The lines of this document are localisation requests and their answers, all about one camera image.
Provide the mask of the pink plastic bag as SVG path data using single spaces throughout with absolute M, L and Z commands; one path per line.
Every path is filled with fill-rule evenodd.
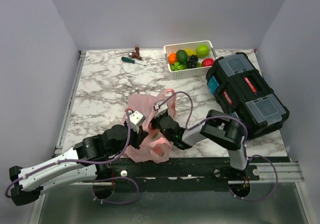
M 139 149 L 129 145 L 124 152 L 124 156 L 129 157 L 136 163 L 146 161 L 163 163 L 169 160 L 172 144 L 158 129 L 152 129 L 151 120 L 156 113 L 154 105 L 159 101 L 164 101 L 174 92 L 173 89 L 165 89 L 157 96 L 133 94 L 129 97 L 127 107 L 145 116 L 142 127 L 144 131 L 148 132 L 148 135 L 139 146 Z

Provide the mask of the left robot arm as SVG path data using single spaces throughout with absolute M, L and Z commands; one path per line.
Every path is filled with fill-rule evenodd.
M 139 149 L 148 132 L 141 126 L 117 124 L 102 134 L 84 138 L 74 147 L 33 167 L 13 166 L 9 169 L 11 183 L 5 197 L 16 206 L 36 201 L 53 188 L 76 182 L 114 182 L 110 164 L 117 161 L 127 147 Z

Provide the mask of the dark purple fake grapes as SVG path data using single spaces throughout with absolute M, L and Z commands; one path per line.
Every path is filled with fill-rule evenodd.
M 198 56 L 197 55 L 191 55 L 188 57 L 188 60 L 186 62 L 186 67 L 187 69 L 193 69 L 197 68 L 197 63 L 198 63 Z

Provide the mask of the yellow fake lemon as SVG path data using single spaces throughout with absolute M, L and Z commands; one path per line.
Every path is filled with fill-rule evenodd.
M 193 49 L 186 48 L 184 49 L 184 51 L 187 53 L 188 56 L 197 55 L 196 51 Z

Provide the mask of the green fruit with black trim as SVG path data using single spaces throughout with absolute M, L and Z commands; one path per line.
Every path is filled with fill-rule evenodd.
M 170 65 L 171 71 L 180 71 L 180 70 L 184 70 L 185 68 L 186 68 L 185 64 L 180 62 L 174 62 L 173 64 Z

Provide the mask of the orange fake orange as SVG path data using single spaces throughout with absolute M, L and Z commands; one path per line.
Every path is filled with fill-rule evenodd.
M 168 62 L 170 65 L 174 64 L 175 62 L 178 61 L 177 59 L 177 54 L 176 53 L 171 53 L 167 58 L 168 58 Z

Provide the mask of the red fake apple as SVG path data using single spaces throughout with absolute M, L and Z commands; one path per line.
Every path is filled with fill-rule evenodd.
M 209 66 L 213 66 L 215 60 L 212 58 L 206 58 L 202 61 L 201 66 L 202 67 L 209 67 Z

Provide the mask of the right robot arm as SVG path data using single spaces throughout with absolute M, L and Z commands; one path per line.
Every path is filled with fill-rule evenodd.
M 241 180 L 248 174 L 248 158 L 244 144 L 248 131 L 238 118 L 210 110 L 198 124 L 183 128 L 168 112 L 155 116 L 151 128 L 158 129 L 174 146 L 181 150 L 193 147 L 198 142 L 209 139 L 227 149 L 230 159 L 230 175 Z

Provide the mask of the dark green fake fruit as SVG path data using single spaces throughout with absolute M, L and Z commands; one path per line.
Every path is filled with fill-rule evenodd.
M 185 63 L 188 60 L 188 54 L 185 50 L 180 49 L 176 52 L 176 59 L 180 63 Z

